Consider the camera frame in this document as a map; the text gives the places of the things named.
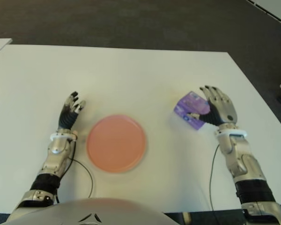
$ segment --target silver arm joint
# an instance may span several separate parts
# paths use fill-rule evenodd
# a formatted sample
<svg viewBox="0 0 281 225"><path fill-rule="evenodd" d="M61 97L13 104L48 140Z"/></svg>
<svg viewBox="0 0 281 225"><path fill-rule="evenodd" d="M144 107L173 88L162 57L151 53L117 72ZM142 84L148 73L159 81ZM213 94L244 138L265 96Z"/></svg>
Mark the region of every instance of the silver arm joint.
<svg viewBox="0 0 281 225"><path fill-rule="evenodd" d="M241 180L266 180L258 161L251 153L245 131L234 124L222 124L215 135L234 183Z"/></svg>
<svg viewBox="0 0 281 225"><path fill-rule="evenodd" d="M75 142L77 135L68 129L59 129L51 135L52 142L48 146L48 156L39 174L50 173L61 177L71 152L70 143Z"/></svg>

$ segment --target pink plate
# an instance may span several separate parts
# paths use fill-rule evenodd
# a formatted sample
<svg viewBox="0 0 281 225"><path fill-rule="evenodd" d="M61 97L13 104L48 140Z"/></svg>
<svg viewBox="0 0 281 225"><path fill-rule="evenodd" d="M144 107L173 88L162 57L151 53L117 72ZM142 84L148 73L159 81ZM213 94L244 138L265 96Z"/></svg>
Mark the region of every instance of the pink plate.
<svg viewBox="0 0 281 225"><path fill-rule="evenodd" d="M142 127L124 115L100 120L87 139L90 160L100 169L120 173L132 169L144 155L146 137Z"/></svg>

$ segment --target black forearm segment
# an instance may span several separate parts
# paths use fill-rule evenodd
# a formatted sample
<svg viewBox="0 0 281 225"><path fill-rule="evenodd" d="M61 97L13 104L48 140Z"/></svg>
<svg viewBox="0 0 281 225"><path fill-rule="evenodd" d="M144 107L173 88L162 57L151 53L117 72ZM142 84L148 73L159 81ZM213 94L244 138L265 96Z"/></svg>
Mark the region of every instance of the black forearm segment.
<svg viewBox="0 0 281 225"><path fill-rule="evenodd" d="M251 202L275 202L266 180L242 180L235 184L241 204Z"/></svg>

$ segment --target metal joint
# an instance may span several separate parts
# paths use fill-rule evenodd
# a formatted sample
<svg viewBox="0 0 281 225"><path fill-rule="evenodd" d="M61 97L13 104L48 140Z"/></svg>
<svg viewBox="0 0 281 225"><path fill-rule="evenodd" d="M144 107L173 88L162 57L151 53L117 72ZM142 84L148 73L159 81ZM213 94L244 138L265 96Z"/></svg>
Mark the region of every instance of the metal joint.
<svg viewBox="0 0 281 225"><path fill-rule="evenodd" d="M250 216L273 216L281 225L281 206L276 202L248 202L242 204Z"/></svg>

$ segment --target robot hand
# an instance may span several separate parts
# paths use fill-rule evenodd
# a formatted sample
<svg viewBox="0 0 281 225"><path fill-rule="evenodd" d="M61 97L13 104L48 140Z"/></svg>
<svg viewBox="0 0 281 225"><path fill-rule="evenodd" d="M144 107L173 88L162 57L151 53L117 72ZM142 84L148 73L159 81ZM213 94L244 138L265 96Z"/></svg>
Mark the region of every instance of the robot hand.
<svg viewBox="0 0 281 225"><path fill-rule="evenodd" d="M201 87L200 89L207 98L210 105L210 112L204 115L190 113L189 115L191 117L216 126L223 123L236 124L237 114L231 99L226 94L220 89L211 86Z"/></svg>
<svg viewBox="0 0 281 225"><path fill-rule="evenodd" d="M71 130L73 124L75 123L78 117L78 114L84 108L85 101L81 101L80 103L75 104L75 102L78 100L77 96L78 93L75 91L66 99L59 116L59 129Z"/></svg>

